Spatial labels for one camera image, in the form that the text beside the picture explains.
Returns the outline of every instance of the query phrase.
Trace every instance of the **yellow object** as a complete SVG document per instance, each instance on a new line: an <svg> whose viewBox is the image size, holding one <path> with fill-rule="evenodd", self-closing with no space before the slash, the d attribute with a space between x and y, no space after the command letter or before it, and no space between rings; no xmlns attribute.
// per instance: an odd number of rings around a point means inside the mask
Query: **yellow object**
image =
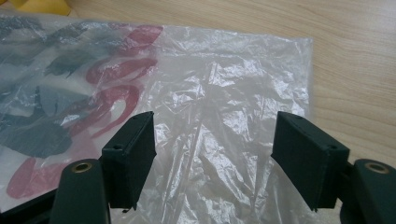
<svg viewBox="0 0 396 224"><path fill-rule="evenodd" d="M67 16L71 8L64 0L9 0L17 10Z"/></svg>

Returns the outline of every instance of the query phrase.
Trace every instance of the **metal grommet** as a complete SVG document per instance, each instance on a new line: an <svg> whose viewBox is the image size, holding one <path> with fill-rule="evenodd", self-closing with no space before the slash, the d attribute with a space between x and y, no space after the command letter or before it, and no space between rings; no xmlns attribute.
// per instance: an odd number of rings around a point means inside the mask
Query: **metal grommet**
<svg viewBox="0 0 396 224"><path fill-rule="evenodd" d="M364 166L365 166L367 169L369 169L369 170L371 170L371 171L373 171L373 172L379 173L379 174L381 174L381 175L389 174L389 169L388 169L386 166L384 166L384 165L382 165L382 164L380 164L380 163L376 163L376 162L366 162L366 163L364 164Z"/></svg>
<svg viewBox="0 0 396 224"><path fill-rule="evenodd" d="M84 173L92 168L92 164L89 162L82 162L73 166L73 173Z"/></svg>

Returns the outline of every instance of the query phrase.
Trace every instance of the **plastic bag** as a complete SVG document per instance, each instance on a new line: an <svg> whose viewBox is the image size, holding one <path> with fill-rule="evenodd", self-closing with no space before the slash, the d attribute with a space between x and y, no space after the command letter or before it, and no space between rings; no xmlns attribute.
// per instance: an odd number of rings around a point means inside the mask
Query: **plastic bag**
<svg viewBox="0 0 396 224"><path fill-rule="evenodd" d="M113 223L317 221L270 158L276 112L309 114L312 39L0 20L2 211L56 188L66 164L98 158L152 110L158 155L137 210L112 210Z"/></svg>

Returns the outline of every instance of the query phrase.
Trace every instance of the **black mount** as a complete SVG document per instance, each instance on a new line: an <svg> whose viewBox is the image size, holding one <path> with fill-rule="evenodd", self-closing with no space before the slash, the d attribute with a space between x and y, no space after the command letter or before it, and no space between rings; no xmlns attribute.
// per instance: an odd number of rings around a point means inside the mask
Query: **black mount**
<svg viewBox="0 0 396 224"><path fill-rule="evenodd" d="M152 112L136 115L102 149L99 160L75 161L59 187L0 214L0 223L110 223L111 208L136 209L155 152Z"/></svg>
<svg viewBox="0 0 396 224"><path fill-rule="evenodd" d="M347 162L349 149L308 120L278 112L272 157L312 210L343 202L343 224L391 224L396 170L379 161Z"/></svg>

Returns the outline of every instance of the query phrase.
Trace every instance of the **wooden surface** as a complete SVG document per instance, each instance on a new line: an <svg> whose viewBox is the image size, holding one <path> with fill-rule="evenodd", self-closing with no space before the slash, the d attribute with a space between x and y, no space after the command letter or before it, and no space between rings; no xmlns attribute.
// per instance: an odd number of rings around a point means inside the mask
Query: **wooden surface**
<svg viewBox="0 0 396 224"><path fill-rule="evenodd" d="M314 38L314 123L396 167L396 1L68 0L71 16Z"/></svg>

